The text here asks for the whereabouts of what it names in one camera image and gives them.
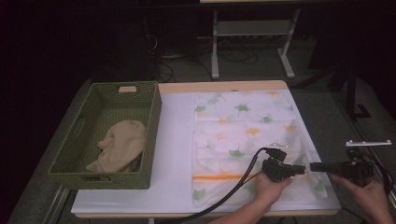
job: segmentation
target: table leg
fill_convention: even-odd
[[[213,50],[212,50],[212,78],[219,79],[218,61],[218,12],[213,14]]]
[[[288,78],[295,78],[293,69],[291,68],[291,65],[289,63],[287,53],[291,38],[293,37],[294,34],[294,29],[296,27],[299,14],[300,14],[300,9],[299,8],[295,9],[293,13],[293,17],[290,21],[289,29],[286,33],[286,42],[281,49],[277,50],[277,52],[279,53],[280,61],[282,62],[283,67],[285,68],[285,72]]]

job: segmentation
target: orange stripe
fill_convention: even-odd
[[[228,180],[228,179],[241,179],[243,175],[195,175],[192,180]]]

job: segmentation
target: black device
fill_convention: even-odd
[[[286,158],[286,152],[278,148],[268,148],[265,152],[270,158],[262,162],[262,171],[271,181],[279,182],[286,178],[305,173],[305,166],[303,165],[283,163]]]
[[[374,164],[365,160],[364,154],[357,147],[348,148],[346,154],[349,161],[313,162],[310,164],[311,171],[340,175],[360,187],[366,186],[367,178],[374,176]]]

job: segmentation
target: patterned fabric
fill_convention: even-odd
[[[213,204],[225,196],[245,173],[254,154],[271,144],[287,146],[285,163],[309,167],[310,155],[287,91],[198,92],[195,99],[192,197],[195,204]],[[259,155],[250,176],[268,158]],[[254,181],[248,181],[226,205],[252,199]],[[280,201],[314,201],[327,197],[314,173],[294,177]]]

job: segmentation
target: dark background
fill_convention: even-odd
[[[304,7],[294,38],[318,40],[310,66],[353,66],[396,118],[394,1]],[[140,1],[2,1],[0,223],[7,221],[67,107],[84,81],[152,80],[156,59],[145,33],[194,53],[210,35],[211,11],[109,10]],[[288,14],[289,8],[276,13]],[[151,18],[143,25],[145,16]],[[225,17],[242,17],[229,11]],[[248,13],[255,19],[255,13]]]

